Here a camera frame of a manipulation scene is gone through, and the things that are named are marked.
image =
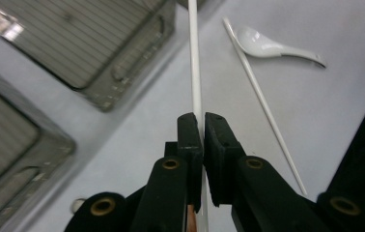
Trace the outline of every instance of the spoon bowl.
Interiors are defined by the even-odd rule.
[[[275,42],[250,27],[240,27],[236,32],[236,39],[239,47],[251,56],[260,58],[295,56],[326,67],[326,62],[318,54]]]

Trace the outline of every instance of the white table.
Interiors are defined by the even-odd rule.
[[[296,58],[248,58],[308,198],[316,200],[365,115],[365,1],[229,0],[209,3],[199,15],[204,112],[224,116],[245,152],[271,162],[298,192],[222,25],[225,15],[234,28],[251,26],[283,44],[315,51],[328,64],[324,70]],[[62,231],[74,199],[101,191],[127,196],[147,183],[164,142],[177,140],[177,118],[191,111],[187,25],[186,10],[178,8],[174,38],[128,100],[109,113],[95,110],[0,40],[0,74],[77,142],[66,175],[41,189],[47,194],[35,196],[32,204],[41,202],[17,230]],[[208,205],[210,231],[233,231],[230,207],[216,209],[210,199]]]

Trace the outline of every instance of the white spoon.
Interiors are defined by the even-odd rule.
[[[275,42],[250,27],[241,27],[237,31],[237,42],[242,50],[255,57],[296,56],[316,62],[326,67],[326,62],[313,52],[286,46]]]

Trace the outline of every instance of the table surface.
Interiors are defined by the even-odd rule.
[[[365,115],[365,1],[211,1],[199,13],[203,111],[224,116],[247,155],[268,160],[299,192],[294,176],[223,27],[247,25],[282,44],[315,51],[321,69],[291,58],[248,57],[288,145],[308,198],[326,190]],[[0,40],[0,74],[70,134],[77,150],[66,174],[9,226],[62,231],[76,198],[101,191],[129,195],[147,183],[164,142],[177,140],[177,118],[192,111],[188,14],[126,101],[101,113]],[[235,230],[230,207],[209,199],[210,231]]]

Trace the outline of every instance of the white chopstick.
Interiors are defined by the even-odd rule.
[[[231,26],[231,23],[227,17],[223,18],[225,29],[228,32],[228,35],[230,36],[230,39],[234,45],[235,50],[237,51],[238,57],[240,61],[242,62],[243,68],[245,69],[246,74],[248,75],[249,80],[251,81],[252,87],[254,88],[255,93],[257,94],[258,100],[264,109],[264,112],[269,120],[270,125],[272,126],[273,132],[275,133],[276,139],[279,142],[279,145],[281,146],[281,149],[285,155],[285,158],[294,173],[295,179],[297,181],[297,184],[299,185],[300,191],[303,195],[307,195],[307,191],[305,186],[303,185],[302,180],[300,179],[299,173],[297,172],[296,166],[294,164],[294,161],[291,157],[291,154],[288,151],[288,147],[286,146],[285,140],[282,137],[281,131],[279,130],[278,126],[276,125],[275,119],[273,118],[272,113],[270,112],[269,106],[267,105],[267,100],[264,97],[264,94],[262,93],[262,90],[258,84],[257,78],[255,77],[255,74],[252,72],[251,66],[249,65],[248,59],[245,56],[245,53],[241,50],[239,47],[235,33],[233,31],[233,28]]]
[[[201,100],[200,53],[198,48],[197,0],[188,0],[189,43],[191,48],[192,108],[198,122],[201,142],[204,141],[203,109]],[[197,214],[197,230],[209,231],[206,171],[203,167],[201,209]]]

